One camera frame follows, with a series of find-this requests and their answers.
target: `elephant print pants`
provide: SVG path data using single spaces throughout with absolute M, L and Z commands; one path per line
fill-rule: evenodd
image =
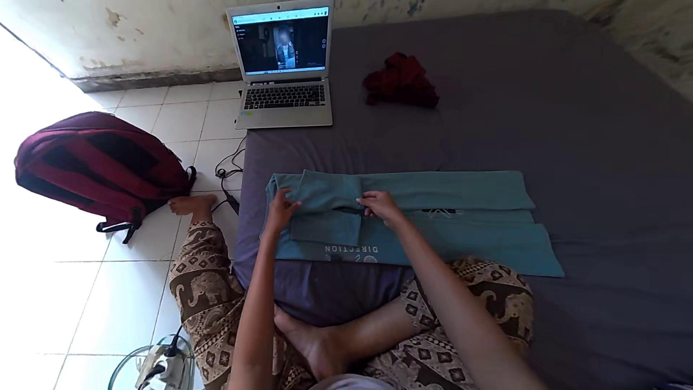
M 170 290 L 191 338 L 206 390 L 225 390 L 245 292 L 232 272 L 221 230 L 211 222 L 191 224 L 180 257 L 170 271 Z M 474 257 L 457 260 L 452 270 L 486 306 L 501 329 L 526 355 L 532 338 L 532 292 L 505 266 Z M 402 310 L 420 332 L 391 350 L 355 364 L 354 373 L 378 378 L 395 389 L 476 389 L 469 372 L 424 294 L 419 281 L 407 281 Z M 274 336 L 272 388 L 305 390 L 315 379 L 294 348 Z

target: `electrical cord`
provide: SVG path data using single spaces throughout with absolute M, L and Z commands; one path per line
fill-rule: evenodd
M 147 374 L 144 377 L 144 380 L 142 381 L 142 383 L 139 384 L 139 386 L 137 387 L 137 390 L 144 389 L 145 386 L 149 385 L 149 380 L 152 379 L 154 377 L 154 375 L 159 375 L 160 373 L 163 373 L 164 371 L 166 371 L 166 367 L 162 366 L 161 364 L 157 364 L 156 366 L 154 366 L 154 368 L 149 372 L 149 374 Z
M 212 212 L 215 212 L 216 209 L 218 209 L 219 206 L 223 205 L 224 203 L 228 203 L 228 204 L 230 204 L 231 208 L 234 209 L 234 211 L 236 212 L 236 214 L 238 214 L 238 211 L 239 211 L 239 209 L 240 209 L 240 204 L 239 204 L 238 201 L 237 201 L 237 200 L 236 200 L 236 199 L 224 188 L 224 179 L 230 178 L 231 176 L 235 175 L 236 173 L 242 173 L 242 172 L 243 172 L 243 168 L 241 168 L 240 166 L 238 166 L 238 164 L 236 164 L 236 162 L 235 162 L 234 160 L 236 159 L 236 157 L 238 157 L 238 155 L 240 154 L 240 152 L 243 152 L 243 151 L 245 150 L 245 148 L 243 148 L 243 149 L 240 148 L 240 146 L 243 144 L 243 141 L 245 141 L 245 137 L 243 137 L 243 139 L 240 141 L 240 143 L 238 143 L 238 148 L 236 148 L 236 151 L 234 151 L 233 153 L 231 153 L 231 154 L 229 154 L 228 156 L 226 156 L 226 157 L 224 157 L 223 159 L 221 159 L 221 161 L 219 161 L 219 163 L 216 165 L 216 167 L 214 167 L 214 175 L 215 175 L 216 177 L 218 177 L 219 179 L 221 179 L 221 190 L 224 192 L 224 195 L 226 196 L 226 199 L 223 200 L 223 201 L 222 201 L 221 203 L 219 203 L 218 205 L 216 205 L 216 207 L 214 207 L 214 208 L 212 209 Z M 232 169 L 231 171 L 227 171 L 226 169 L 223 169 L 223 168 L 220 168 L 220 167 L 219 167 L 224 161 L 226 161 L 227 158 L 231 158 L 231 163 L 236 167 L 236 169 Z
M 174 357 L 180 352 L 178 348 L 178 336 L 180 335 L 181 329 L 183 329 L 183 324 L 180 324 L 178 327 L 178 331 L 175 333 L 175 336 L 173 336 L 173 340 L 171 340 L 171 346 L 164 352 L 164 356 Z
M 131 353 L 128 353 L 128 355 L 125 356 L 125 357 L 121 360 L 120 363 L 118 363 L 118 366 L 116 366 L 116 369 L 113 370 L 113 374 L 111 374 L 111 379 L 110 379 L 109 382 L 108 382 L 108 390 L 113 390 L 113 385 L 114 385 L 115 382 L 116 382 L 116 378 L 118 377 L 118 374 L 121 372 L 121 370 L 123 369 L 123 367 L 125 366 L 125 364 L 126 364 L 128 361 L 130 361 L 133 357 L 136 357 L 136 356 L 137 356 L 139 353 L 141 353 L 141 352 L 149 351 L 152 347 L 162 345 L 162 344 L 164 343 L 164 340 L 166 340 L 167 337 L 171 337 L 171 336 L 173 336 L 174 338 L 175 338 L 175 337 L 178 337 L 178 339 L 183 340 L 183 342 L 185 343 L 186 347 L 188 348 L 188 351 L 189 351 L 189 352 L 188 352 L 188 355 L 187 355 L 187 356 L 184 356 L 184 360 L 188 360 L 188 359 L 190 360 L 190 363 L 189 363 L 189 365 L 188 365 L 188 367 L 189 367 L 189 369 L 188 369 L 188 389 L 191 390 L 191 389 L 193 388 L 193 385 L 194 385 L 194 382 L 195 382 L 195 381 L 193 380 L 194 375 L 195 375 L 195 353 L 193 353 L 193 347 L 192 347 L 192 345 L 190 344 L 190 342 L 189 342 L 188 340 L 185 340 L 185 338 L 179 336 L 180 330 L 181 330 L 182 328 L 183 328 L 183 325 L 181 325 L 181 326 L 178 328 L 178 332 L 176 332 L 175 334 L 168 334 L 168 335 L 162 337 L 161 340 L 159 340 L 159 342 L 156 343 L 156 344 L 152 344 L 152 345 L 149 345 L 149 346 L 140 347 L 140 348 L 137 348 L 136 350 L 133 350 Z M 186 365 L 183 364 L 183 372 L 185 371 L 185 368 L 186 368 Z M 180 383 L 179 386 L 178 386 L 179 389 L 180 389 L 180 385 L 181 385 L 182 382 L 183 382 L 183 377 L 184 377 L 184 375 L 181 375 L 181 383 Z

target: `gray mattress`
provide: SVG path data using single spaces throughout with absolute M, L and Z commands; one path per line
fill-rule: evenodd
M 436 110 L 365 105 L 416 56 Z M 566 277 L 528 277 L 531 363 L 553 389 L 693 382 L 693 105 L 581 19 L 528 11 L 333 32 L 334 126 L 250 131 L 234 269 L 247 288 L 277 173 L 525 175 Z M 398 296 L 411 269 L 279 260 L 275 296 L 318 326 Z

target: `white tiled floor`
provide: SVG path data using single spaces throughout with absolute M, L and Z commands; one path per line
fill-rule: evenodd
M 0 325 L 5 335 L 12 335 L 7 337 L 6 350 L 20 351 L 17 367 L 11 365 L 17 375 L 10 375 L 19 382 L 12 385 L 10 378 L 7 387 L 24 388 L 26 382 L 20 379 L 34 378 L 30 387 L 37 390 L 104 389 L 125 354 L 174 333 L 180 325 L 167 277 L 190 217 L 178 217 L 163 207 L 149 215 L 124 246 L 124 232 L 110 237 L 94 231 L 102 217 L 13 184 L 17 147 L 36 130 L 76 113 L 114 112 L 159 137 L 184 166 L 194 164 L 199 172 L 194 192 L 214 192 L 221 200 L 214 171 L 245 136 L 245 130 L 234 130 L 238 90 L 243 85 L 211 83 L 85 95 L 3 34 L 0 49 L 17 61 L 0 62 L 0 71 L 33 76 L 6 80 L 0 93 L 0 127 L 12 129 L 0 143 L 0 176 L 8 184 L 3 192 L 12 202 L 3 216 L 14 221 L 6 222 L 2 232 L 11 249 L 3 263 L 9 278 L 0 285 L 0 296 L 7 298 L 5 312 L 20 319 L 11 328 L 10 321 Z M 236 158 L 238 165 L 243 166 L 244 156 Z M 233 169 L 229 160 L 220 166 Z M 239 173 L 225 181 L 236 198 L 241 178 Z M 233 253 L 238 217 L 223 205 L 215 212 L 215 221 Z M 40 379 L 32 372 L 37 365 L 42 367 Z M 131 361 L 115 389 L 133 389 L 136 377 Z M 201 388 L 196 378 L 195 390 Z

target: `red garment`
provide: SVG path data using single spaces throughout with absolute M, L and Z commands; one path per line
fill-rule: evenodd
M 385 69 L 369 74 L 363 85 L 368 90 L 366 104 L 392 101 L 435 108 L 438 95 L 428 82 L 424 69 L 416 57 L 395 53 L 385 60 Z

